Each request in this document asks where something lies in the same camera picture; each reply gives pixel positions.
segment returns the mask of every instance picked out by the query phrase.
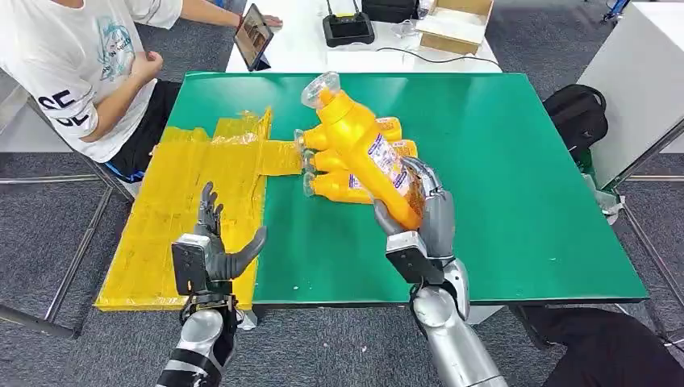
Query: tablet screen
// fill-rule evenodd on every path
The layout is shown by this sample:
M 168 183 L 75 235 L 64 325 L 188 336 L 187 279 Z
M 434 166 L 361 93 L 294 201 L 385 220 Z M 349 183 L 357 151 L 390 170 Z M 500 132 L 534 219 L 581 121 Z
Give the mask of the tablet screen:
M 254 62 L 259 58 L 259 54 L 265 50 L 266 44 L 272 37 L 273 32 L 266 26 L 261 12 L 257 6 L 252 4 L 236 33 L 237 48 L 248 68 L 253 67 Z

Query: black pants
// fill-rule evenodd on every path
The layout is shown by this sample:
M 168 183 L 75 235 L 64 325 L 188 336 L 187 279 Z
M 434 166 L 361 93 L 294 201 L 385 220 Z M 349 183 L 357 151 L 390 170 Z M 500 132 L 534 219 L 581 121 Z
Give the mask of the black pants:
M 143 119 L 119 152 L 105 163 L 119 179 L 132 183 L 142 180 L 152 159 L 150 152 L 159 143 L 166 121 L 176 102 L 181 84 L 158 81 Z
M 684 368 L 631 316 L 594 308 L 523 310 L 542 338 L 568 348 L 546 387 L 684 386 Z

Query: clear bottle cap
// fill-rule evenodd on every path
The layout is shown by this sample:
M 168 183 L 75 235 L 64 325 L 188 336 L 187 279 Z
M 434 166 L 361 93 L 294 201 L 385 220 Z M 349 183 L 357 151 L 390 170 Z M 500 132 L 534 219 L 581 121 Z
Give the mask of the clear bottle cap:
M 322 109 L 327 102 L 322 100 L 321 93 L 327 90 L 329 96 L 340 92 L 340 75 L 334 71 L 328 71 L 317 76 L 307 87 L 302 90 L 302 103 L 313 109 Z
M 304 131 L 302 129 L 294 129 L 294 146 L 297 147 L 299 153 L 303 153 L 306 149 L 304 145 Z
M 304 154 L 302 155 L 303 163 L 304 163 L 304 169 L 307 172 L 311 172 L 311 173 L 316 172 L 316 167 L 314 165 L 314 155 L 315 155 L 315 153 L 313 153 L 310 149 L 307 149 L 306 151 L 304 151 Z
M 311 172 L 304 173 L 304 196 L 307 198 L 315 195 L 314 187 L 311 185 L 315 178 L 316 175 Z

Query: green tabletop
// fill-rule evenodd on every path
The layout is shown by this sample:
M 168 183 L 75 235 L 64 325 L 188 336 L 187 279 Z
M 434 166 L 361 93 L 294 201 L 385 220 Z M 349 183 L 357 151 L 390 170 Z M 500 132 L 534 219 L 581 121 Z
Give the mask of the green tabletop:
M 318 123 L 299 94 L 315 74 L 189 74 L 169 125 L 273 108 L 272 139 Z M 522 74 L 342 74 L 343 89 L 439 173 L 456 204 L 456 255 L 473 304 L 630 302 L 644 286 Z M 371 206 L 306 198 L 302 177 L 270 177 L 254 303 L 405 302 Z

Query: white table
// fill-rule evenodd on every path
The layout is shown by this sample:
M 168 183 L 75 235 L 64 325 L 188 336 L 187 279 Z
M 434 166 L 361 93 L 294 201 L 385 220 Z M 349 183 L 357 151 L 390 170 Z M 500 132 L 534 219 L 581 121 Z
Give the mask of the white table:
M 420 47 L 420 34 L 399 37 L 391 28 L 394 24 L 373 22 L 375 41 L 372 44 L 350 44 L 329 48 L 323 37 L 323 18 L 327 15 L 325 0 L 248 1 L 245 12 L 253 4 L 262 14 L 276 15 L 283 27 L 274 29 L 275 36 L 266 48 L 265 56 L 270 70 L 278 73 L 500 73 L 496 64 L 483 60 L 455 60 L 444 64 L 429 63 L 410 54 L 395 51 L 376 52 L 378 48 L 392 47 L 414 51 L 431 60 L 446 60 L 459 56 L 433 48 Z M 352 13 L 352 0 L 331 0 L 335 13 Z M 496 61 L 490 45 L 482 44 L 478 57 Z M 234 45 L 227 73 L 247 71 L 237 46 Z

